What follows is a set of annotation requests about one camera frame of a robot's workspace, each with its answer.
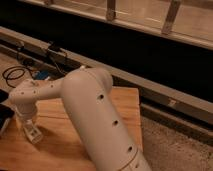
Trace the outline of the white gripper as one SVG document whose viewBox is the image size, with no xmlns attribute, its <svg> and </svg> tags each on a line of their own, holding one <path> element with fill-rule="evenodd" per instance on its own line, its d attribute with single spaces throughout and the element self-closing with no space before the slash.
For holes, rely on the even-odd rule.
<svg viewBox="0 0 213 171">
<path fill-rule="evenodd" d="M 21 111 L 18 108 L 15 109 L 16 111 L 16 118 L 20 123 L 25 123 L 27 121 L 31 121 L 33 124 L 36 123 L 37 120 L 37 110 L 31 111 Z"/>
</svg>

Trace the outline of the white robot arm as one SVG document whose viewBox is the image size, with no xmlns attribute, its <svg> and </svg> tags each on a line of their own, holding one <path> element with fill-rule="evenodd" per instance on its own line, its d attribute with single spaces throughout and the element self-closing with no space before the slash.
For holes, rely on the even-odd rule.
<svg viewBox="0 0 213 171">
<path fill-rule="evenodd" d="M 79 68 L 43 85 L 27 79 L 9 100 L 32 143 L 42 138 L 33 122 L 36 102 L 59 98 L 98 171 L 152 171 L 109 97 L 112 85 L 106 69 Z"/>
</svg>

